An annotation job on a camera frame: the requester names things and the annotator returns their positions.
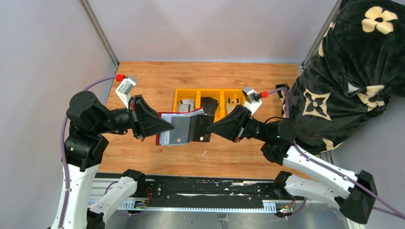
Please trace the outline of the red leather card holder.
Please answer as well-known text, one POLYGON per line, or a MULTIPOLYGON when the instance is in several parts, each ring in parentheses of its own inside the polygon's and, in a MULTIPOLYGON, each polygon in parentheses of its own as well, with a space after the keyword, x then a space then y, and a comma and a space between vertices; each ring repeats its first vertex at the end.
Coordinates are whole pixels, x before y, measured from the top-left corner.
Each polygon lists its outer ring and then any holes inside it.
POLYGON ((203 108, 190 112, 158 112, 158 117, 173 125, 173 129, 157 134, 155 144, 157 146, 181 146, 192 141, 192 118, 203 115, 203 108))

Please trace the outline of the black VIP card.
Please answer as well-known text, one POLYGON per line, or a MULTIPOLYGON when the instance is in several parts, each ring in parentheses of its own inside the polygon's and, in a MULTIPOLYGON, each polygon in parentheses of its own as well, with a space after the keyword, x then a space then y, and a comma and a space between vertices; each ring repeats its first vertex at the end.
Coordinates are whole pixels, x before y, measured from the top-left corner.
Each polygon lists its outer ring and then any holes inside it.
POLYGON ((207 128, 214 122, 213 115, 198 114, 191 117, 189 141, 210 142, 211 132, 207 128))

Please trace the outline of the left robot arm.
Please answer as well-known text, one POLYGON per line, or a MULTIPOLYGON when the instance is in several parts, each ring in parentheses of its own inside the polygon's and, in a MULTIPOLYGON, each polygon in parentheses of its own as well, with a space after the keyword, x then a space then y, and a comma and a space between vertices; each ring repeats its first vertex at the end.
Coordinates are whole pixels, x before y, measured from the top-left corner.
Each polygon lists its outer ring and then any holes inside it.
POLYGON ((128 169, 117 184, 95 204, 88 201, 94 178, 108 146, 105 134, 124 135, 132 131, 144 139, 172 130, 141 95, 130 98, 124 108, 110 110, 91 91, 75 94, 69 103, 64 126, 69 135, 61 136, 64 181, 53 229, 103 229, 130 196, 146 192, 144 173, 128 169))

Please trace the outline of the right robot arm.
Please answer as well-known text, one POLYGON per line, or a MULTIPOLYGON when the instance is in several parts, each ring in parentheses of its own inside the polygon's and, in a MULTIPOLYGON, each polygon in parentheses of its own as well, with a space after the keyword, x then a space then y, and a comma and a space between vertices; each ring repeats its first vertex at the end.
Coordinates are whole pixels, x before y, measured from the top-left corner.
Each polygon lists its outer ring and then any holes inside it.
POLYGON ((295 142, 297 134, 289 119, 261 122, 253 118, 249 109, 237 105, 225 118, 207 127, 207 131, 235 143, 244 138, 260 140, 264 142, 263 156, 269 162, 312 178, 279 172, 272 187, 278 199, 311 198, 337 208, 351 221, 367 224, 378 194, 372 174, 337 167, 305 151, 295 142))

